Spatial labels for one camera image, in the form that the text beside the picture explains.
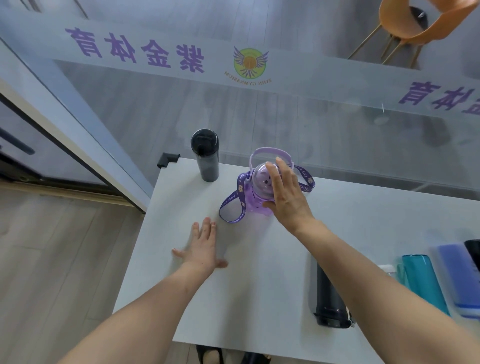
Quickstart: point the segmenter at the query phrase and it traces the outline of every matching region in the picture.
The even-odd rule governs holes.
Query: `black water bottle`
[[[353,321],[342,298],[324,270],[317,267],[317,324],[329,328],[349,328]]]
[[[206,182],[218,179],[218,150],[220,141],[218,135],[209,129],[200,129],[190,139],[192,150],[197,157],[200,174]]]

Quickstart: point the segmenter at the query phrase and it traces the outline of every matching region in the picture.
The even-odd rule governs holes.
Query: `white table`
[[[229,261],[200,288],[174,340],[326,363],[381,363],[361,330],[317,325],[311,313],[316,265],[274,217],[247,214],[238,224],[218,216],[244,167],[220,165],[204,182],[195,160],[162,169],[123,281],[118,311],[172,273],[194,221],[218,222],[218,253]],[[480,202],[315,178],[312,212],[376,264],[480,237]],[[478,329],[454,313],[463,325]]]

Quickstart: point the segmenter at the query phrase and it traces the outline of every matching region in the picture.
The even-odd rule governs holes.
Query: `purple strap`
[[[300,189],[302,192],[312,192],[313,188],[315,187],[315,180],[313,179],[312,175],[308,173],[308,171],[300,166],[295,166],[296,169],[298,169],[307,182],[308,185],[300,183]],[[232,193],[230,196],[226,198],[225,201],[223,201],[222,206],[220,206],[220,211],[228,205],[230,202],[235,200],[236,198],[240,199],[241,203],[241,214],[240,216],[233,221],[228,221],[225,220],[222,215],[220,214],[220,217],[222,220],[228,222],[229,224],[236,224],[240,220],[242,220],[245,217],[245,213],[247,212],[247,207],[246,207],[246,202],[245,202],[245,181],[247,181],[250,178],[250,175],[253,174],[253,171],[248,172],[248,173],[242,173],[238,179],[237,179],[237,189],[235,190],[234,193]]]

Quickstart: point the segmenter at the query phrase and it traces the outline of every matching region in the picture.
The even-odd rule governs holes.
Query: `right hand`
[[[275,202],[267,201],[263,206],[271,209],[280,224],[295,235],[303,225],[316,220],[300,189],[297,175],[281,158],[277,157],[276,163],[281,176],[272,163],[266,164],[272,178]]]

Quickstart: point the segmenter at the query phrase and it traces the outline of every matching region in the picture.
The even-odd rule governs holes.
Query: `gold metal chair leg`
[[[387,54],[388,50],[390,49],[390,46],[392,45],[393,41],[395,40],[395,37],[393,35],[390,35],[390,40],[388,41],[386,47],[385,47],[385,50],[384,52],[382,53],[382,55],[380,56],[380,59],[384,59],[385,55]]]
[[[383,62],[382,64],[387,64],[387,63],[393,58],[393,56],[395,55],[395,53],[397,53],[397,52],[400,50],[400,48],[402,48],[402,47],[403,47],[403,44],[400,43],[400,44],[393,50],[393,52],[390,53],[390,55],[387,57],[386,60],[384,60],[384,62]]]
[[[358,53],[358,51],[375,35],[376,32],[378,32],[380,29],[382,28],[382,25],[378,25],[378,27],[376,27],[376,29],[368,36],[365,38],[365,40],[359,45],[359,47],[353,51],[352,54],[350,54],[350,57],[348,57],[347,59],[351,59],[354,55],[356,55]]]
[[[412,63],[410,64],[410,68],[413,68],[415,66],[415,63],[417,62],[417,59],[419,58],[421,49],[423,46],[418,46],[417,51],[415,52],[415,55],[413,56]]]

